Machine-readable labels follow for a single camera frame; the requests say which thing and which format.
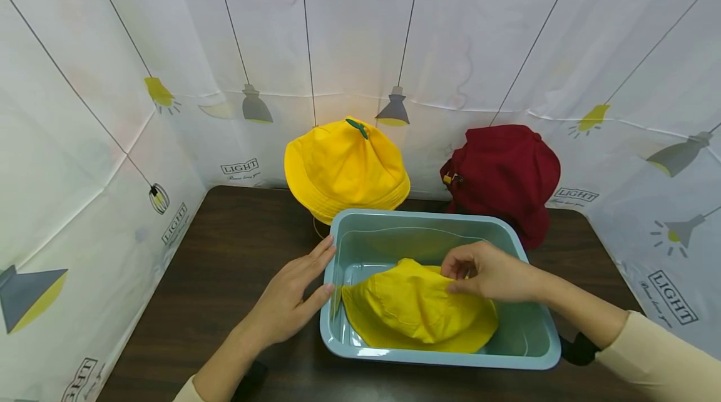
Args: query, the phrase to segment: hat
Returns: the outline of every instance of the hat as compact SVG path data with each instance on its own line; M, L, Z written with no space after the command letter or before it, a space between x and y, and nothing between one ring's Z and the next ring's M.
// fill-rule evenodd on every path
M441 168L453 196L448 211L498 217L525 249L541 245L550 223L545 203L561 177L554 152L525 125L475 128L466 141Z
M370 347L475 353L498 328L493 302L446 291L437 265L398 265L342 288L345 313Z
M353 117L290 142L285 179L295 198L327 225L346 208L395 209L410 192L398 147Z

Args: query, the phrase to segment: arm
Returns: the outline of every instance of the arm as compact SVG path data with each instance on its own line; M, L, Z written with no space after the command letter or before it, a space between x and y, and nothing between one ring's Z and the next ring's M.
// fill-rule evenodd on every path
M627 311L614 306L566 280L543 272L539 275L536 302L545 304L565 317L598 349L613 344L629 317Z
M332 284L324 285L303 301L305 288L335 254L332 244L333 238L326 237L309 255L290 261L270 280L248 316L188 380L175 402L229 402L261 351L289 339L308 323L333 292Z
M721 394L721 363L637 312L626 312L489 242L457 247L441 265L449 292L540 302L573 323L602 364L659 402L706 402Z

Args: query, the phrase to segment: white wall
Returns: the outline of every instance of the white wall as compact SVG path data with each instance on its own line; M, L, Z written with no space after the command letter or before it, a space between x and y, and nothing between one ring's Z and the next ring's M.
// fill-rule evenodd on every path
M57 400L79 369L93 400L205 191L284 185L290 140L377 123L397 84L410 123L378 127L412 196L447 197L467 128L527 124L563 166L549 207L586 214L647 316L721 358L717 139L673 177L646 161L721 123L720 2L0 0L0 400ZM247 83L271 123L243 115Z

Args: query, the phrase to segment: hat tag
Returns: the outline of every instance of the hat tag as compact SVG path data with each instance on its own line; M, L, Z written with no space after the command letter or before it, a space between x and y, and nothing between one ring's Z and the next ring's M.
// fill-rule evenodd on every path
M366 128L365 128L364 125L362 125L362 123L358 123L358 122L356 122L356 121L353 121L353 120L351 120L350 118L346 118L345 121L348 122L348 123L350 123L350 125L351 125L353 128L358 128L359 131L360 131L360 133L361 133L361 135L362 135L363 137L365 137L366 140L368 140L368 133L366 133Z
M446 185L452 185L456 181L457 183L463 183L463 177L458 173L454 173L452 176L450 173L443 175L443 183Z

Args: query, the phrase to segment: left hand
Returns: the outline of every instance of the left hand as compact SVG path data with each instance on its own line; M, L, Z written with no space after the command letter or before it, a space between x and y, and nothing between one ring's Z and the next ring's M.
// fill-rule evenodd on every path
M316 289L307 301L303 301L303 293L334 254L333 238L329 235L310 254L290 261L270 280L255 307L241 322L261 349L295 335L328 301L333 293L332 284Z

